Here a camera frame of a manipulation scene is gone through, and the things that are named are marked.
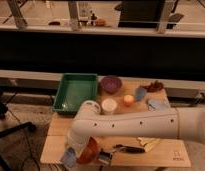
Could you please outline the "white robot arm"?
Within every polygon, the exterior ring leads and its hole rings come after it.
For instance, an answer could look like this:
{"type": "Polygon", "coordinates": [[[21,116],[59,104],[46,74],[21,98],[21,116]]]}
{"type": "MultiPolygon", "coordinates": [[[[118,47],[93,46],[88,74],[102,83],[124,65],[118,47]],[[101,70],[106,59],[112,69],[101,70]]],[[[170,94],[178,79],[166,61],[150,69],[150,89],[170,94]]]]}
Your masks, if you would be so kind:
{"type": "Polygon", "coordinates": [[[131,136],[191,140],[205,145],[205,108],[167,108],[164,110],[101,115],[99,104],[82,103],[67,133],[67,144],[77,154],[90,137],[131,136]]]}

